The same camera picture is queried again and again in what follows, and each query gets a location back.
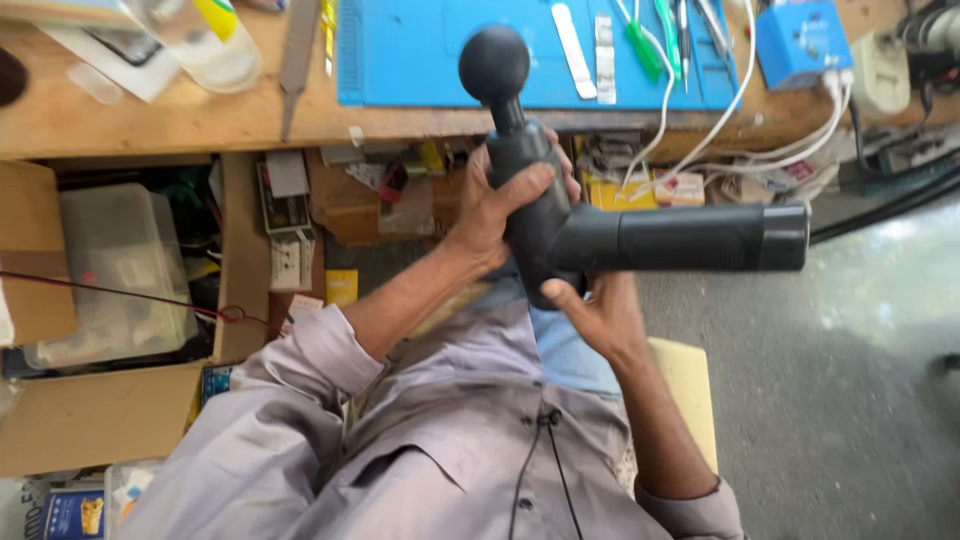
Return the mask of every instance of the blue silicone mat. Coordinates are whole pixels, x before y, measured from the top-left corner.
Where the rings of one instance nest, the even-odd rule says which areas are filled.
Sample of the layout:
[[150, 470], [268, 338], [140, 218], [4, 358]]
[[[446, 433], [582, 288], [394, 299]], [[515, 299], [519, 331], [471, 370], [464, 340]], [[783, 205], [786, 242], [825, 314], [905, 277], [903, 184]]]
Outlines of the blue silicone mat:
[[[689, 93], [678, 81], [671, 110], [724, 110], [737, 90], [713, 49], [707, 23], [688, 0], [692, 37]], [[719, 0], [709, 0], [725, 20]], [[593, 26], [598, 13], [613, 20], [616, 105], [582, 100], [566, 65], [564, 49], [545, 0], [340, 0], [337, 31], [337, 99], [345, 106], [477, 107], [460, 86], [457, 61], [479, 29], [514, 27], [530, 48], [530, 77], [520, 94], [526, 108], [659, 109], [666, 73], [656, 86], [643, 75], [625, 35], [615, 0], [568, 0], [590, 75], [596, 82]], [[633, 11], [633, 0], [625, 0]], [[662, 42], [652, 0], [640, 1], [640, 23]]]

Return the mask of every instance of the red wire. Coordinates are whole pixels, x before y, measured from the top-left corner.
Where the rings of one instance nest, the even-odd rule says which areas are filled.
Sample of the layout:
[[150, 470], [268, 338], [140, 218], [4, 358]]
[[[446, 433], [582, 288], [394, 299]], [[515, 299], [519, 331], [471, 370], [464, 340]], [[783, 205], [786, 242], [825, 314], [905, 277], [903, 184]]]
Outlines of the red wire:
[[139, 294], [135, 292], [127, 292], [125, 290], [116, 290], [108, 289], [103, 287], [98, 287], [94, 285], [87, 285], [83, 283], [76, 282], [63, 282], [61, 280], [51, 280], [49, 278], [42, 278], [40, 276], [31, 276], [30, 274], [17, 274], [15, 272], [7, 272], [5, 270], [0, 270], [0, 278], [13, 278], [15, 280], [23, 280], [25, 282], [37, 282], [37, 283], [46, 283], [48, 285], [57, 285], [63, 287], [74, 287], [80, 289], [95, 290], [99, 292], [110, 292], [113, 294], [122, 294], [125, 296], [133, 296], [134, 298], [142, 298], [144, 300], [153, 300], [154, 302], [162, 302], [164, 304], [171, 304], [173, 306], [186, 307], [187, 309], [193, 309], [198, 313], [202, 313], [209, 317], [214, 317], [219, 319], [227, 324], [233, 323], [242, 323], [243, 321], [254, 321], [260, 323], [261, 325], [267, 327], [268, 330], [272, 330], [270, 323], [264, 321], [263, 319], [253, 317], [248, 315], [246, 311], [243, 310], [240, 306], [224, 306], [221, 307], [219, 311], [214, 311], [212, 309], [205, 309], [203, 307], [196, 307], [186, 302], [177, 302], [176, 300], [170, 300], [167, 298], [159, 298], [157, 296], [149, 296], [146, 294]]

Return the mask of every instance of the man's arm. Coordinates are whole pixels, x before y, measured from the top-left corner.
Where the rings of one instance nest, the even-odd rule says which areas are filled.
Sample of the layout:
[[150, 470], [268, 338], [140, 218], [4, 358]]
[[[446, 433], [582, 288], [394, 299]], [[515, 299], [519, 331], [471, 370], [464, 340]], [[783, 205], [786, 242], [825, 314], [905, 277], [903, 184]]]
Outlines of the man's arm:
[[340, 396], [362, 392], [397, 341], [506, 260], [507, 216], [553, 178], [549, 165], [535, 165], [494, 191], [486, 149], [470, 162], [461, 221], [441, 245], [369, 297], [298, 321], [238, 366], [230, 391], [210, 400], [134, 506], [120, 540], [272, 538], [302, 514], [337, 457]]
[[620, 383], [636, 449], [637, 502], [674, 536], [740, 537], [732, 491], [704, 460], [647, 346], [633, 273], [598, 276], [589, 303], [560, 280], [541, 290]]

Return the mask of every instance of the lavender shirt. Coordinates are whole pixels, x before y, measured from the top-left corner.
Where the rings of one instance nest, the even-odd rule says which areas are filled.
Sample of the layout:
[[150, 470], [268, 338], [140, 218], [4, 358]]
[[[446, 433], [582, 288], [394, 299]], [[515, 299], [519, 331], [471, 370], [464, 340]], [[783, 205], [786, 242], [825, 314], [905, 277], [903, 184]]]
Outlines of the lavender shirt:
[[585, 538], [743, 538], [723, 481], [693, 501], [639, 494], [613, 466], [622, 404], [546, 382], [525, 301], [462, 311], [410, 344], [344, 433], [341, 403], [383, 364], [336, 307], [298, 321], [234, 370], [116, 538], [576, 538], [553, 428]]

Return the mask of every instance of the green screwdriver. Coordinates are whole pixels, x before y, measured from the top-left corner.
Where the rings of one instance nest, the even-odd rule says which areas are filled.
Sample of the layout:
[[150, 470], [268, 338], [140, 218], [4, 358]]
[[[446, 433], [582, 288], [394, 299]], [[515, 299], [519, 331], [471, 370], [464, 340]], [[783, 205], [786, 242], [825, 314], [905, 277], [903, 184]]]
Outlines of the green screwdriver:
[[640, 31], [640, 24], [637, 22], [639, 0], [634, 0], [633, 18], [630, 17], [627, 8], [624, 7], [623, 0], [616, 0], [616, 4], [620, 7], [623, 16], [627, 19], [627, 39], [630, 41], [630, 44], [634, 46], [634, 53], [636, 54], [636, 58], [640, 60], [640, 66], [643, 68], [643, 72], [647, 75], [647, 79], [649, 79], [651, 83], [656, 84], [657, 79], [660, 78], [660, 74], [663, 73], [663, 62], [660, 61], [660, 56], [657, 55], [653, 43]]
[[666, 57], [670, 60], [673, 72], [680, 79], [683, 71], [680, 66], [680, 48], [677, 42], [677, 24], [673, 20], [673, 10], [670, 9], [668, 0], [654, 0], [654, 8], [657, 9], [657, 15], [660, 16], [660, 24], [663, 25], [663, 48], [666, 49]]

